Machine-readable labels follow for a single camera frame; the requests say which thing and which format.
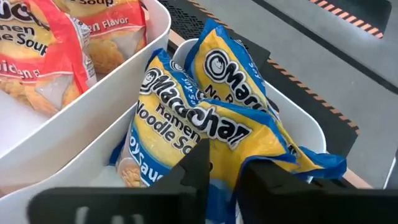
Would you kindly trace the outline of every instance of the gray floor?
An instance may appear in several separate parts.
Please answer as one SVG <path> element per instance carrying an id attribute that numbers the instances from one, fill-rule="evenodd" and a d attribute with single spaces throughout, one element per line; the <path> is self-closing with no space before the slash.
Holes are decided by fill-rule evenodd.
<path id="1" fill-rule="evenodd" d="M 271 58 L 355 121 L 361 134 L 348 156 L 348 167 L 374 187 L 384 185 L 398 145 L 397 95 L 250 0 L 197 1 L 237 33 L 270 50 Z M 307 0 L 266 1 L 298 17 L 295 19 L 398 83 L 398 0 L 393 2 L 390 23 L 382 40 Z M 338 35 L 341 30 L 325 21 L 337 23 L 349 35 Z"/>

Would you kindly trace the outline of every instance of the white plastic bin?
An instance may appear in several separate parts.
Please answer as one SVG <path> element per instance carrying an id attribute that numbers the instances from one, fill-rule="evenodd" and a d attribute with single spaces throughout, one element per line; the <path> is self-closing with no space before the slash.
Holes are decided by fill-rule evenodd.
<path id="1" fill-rule="evenodd" d="M 156 0 L 142 0 L 149 12 L 148 46 L 50 118 L 7 152 L 0 152 L 0 193 L 5 194 L 56 173 L 136 101 L 152 52 L 166 48 L 171 18 Z"/>
<path id="2" fill-rule="evenodd" d="M 183 64 L 186 54 L 195 41 L 188 40 L 177 49 L 174 59 L 179 64 Z M 325 152 L 325 137 L 318 123 L 268 83 L 267 93 L 280 108 L 280 117 L 284 126 L 296 142 L 308 146 L 315 152 Z M 0 198 L 0 223 L 27 223 L 25 210 L 29 200 L 45 189 L 72 186 L 124 187 L 116 168 L 106 164 L 112 150 L 126 134 L 135 110 L 134 105 L 56 174 L 38 184 Z"/>

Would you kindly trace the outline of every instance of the chicken flavor ramen package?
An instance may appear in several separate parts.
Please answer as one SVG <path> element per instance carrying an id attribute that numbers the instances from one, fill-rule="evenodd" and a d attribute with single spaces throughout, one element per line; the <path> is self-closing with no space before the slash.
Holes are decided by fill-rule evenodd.
<path id="1" fill-rule="evenodd" d="M 91 29 L 88 52 L 98 74 L 112 72 L 146 45 L 144 11 L 138 0 L 53 0 Z"/>
<path id="2" fill-rule="evenodd" d="M 303 177 L 334 178 L 345 172 L 344 159 L 297 147 L 276 122 L 264 111 L 206 98 L 159 49 L 147 66 L 121 156 L 117 147 L 110 162 L 118 165 L 126 185 L 151 186 L 201 139 L 208 138 L 211 169 L 206 218 L 234 223 L 238 211 L 234 188 L 242 167 L 251 160 L 269 159 Z"/>
<path id="3" fill-rule="evenodd" d="M 96 83 L 89 28 L 48 0 L 0 0 L 0 89 L 55 114 Z"/>

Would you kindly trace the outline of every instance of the white bin divider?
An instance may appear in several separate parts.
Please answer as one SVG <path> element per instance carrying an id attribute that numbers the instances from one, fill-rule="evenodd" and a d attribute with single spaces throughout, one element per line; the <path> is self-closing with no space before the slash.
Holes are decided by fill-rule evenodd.
<path id="1" fill-rule="evenodd" d="M 171 26 L 161 3 L 142 2 L 150 16 L 148 46 L 0 156 L 0 191 L 9 193 L 56 173 L 137 101 L 147 61 L 155 49 L 166 48 Z"/>
<path id="2" fill-rule="evenodd" d="M 53 187 L 124 187 L 116 168 L 106 166 L 112 150 L 126 134 L 136 104 L 51 177 L 0 198 L 0 223 L 26 223 L 29 201 Z"/>
<path id="3" fill-rule="evenodd" d="M 181 67 L 197 40 L 186 40 L 175 51 L 173 60 Z M 266 82 L 266 91 L 268 98 L 275 102 L 280 109 L 279 116 L 284 128 L 296 144 L 317 153 L 326 153 L 325 135 L 317 121 L 268 82 Z"/>

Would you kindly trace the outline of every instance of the noodle image on package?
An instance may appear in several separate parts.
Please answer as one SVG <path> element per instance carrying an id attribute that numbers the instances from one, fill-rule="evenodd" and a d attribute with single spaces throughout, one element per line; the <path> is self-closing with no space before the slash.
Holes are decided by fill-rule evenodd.
<path id="1" fill-rule="evenodd" d="M 139 169 L 142 182 L 151 186 L 165 177 L 199 140 L 210 139 L 206 218 L 213 223 L 235 223 L 233 192 L 241 169 L 249 161 L 272 160 L 303 178 L 339 178 L 344 174 L 345 159 L 297 147 L 280 131 L 273 115 L 205 98 L 191 80 L 163 49 L 154 52 L 124 147 L 117 147 L 110 158 L 110 164 L 118 165 L 126 185 L 139 185 Z M 135 161 L 129 160 L 130 172 L 123 172 L 126 158 Z"/>
<path id="2" fill-rule="evenodd" d="M 53 115 L 96 83 L 89 28 L 49 0 L 0 0 L 0 89 Z"/>
<path id="3" fill-rule="evenodd" d="M 53 0 L 91 30 L 88 52 L 97 74 L 107 75 L 146 46 L 144 11 L 138 0 Z"/>

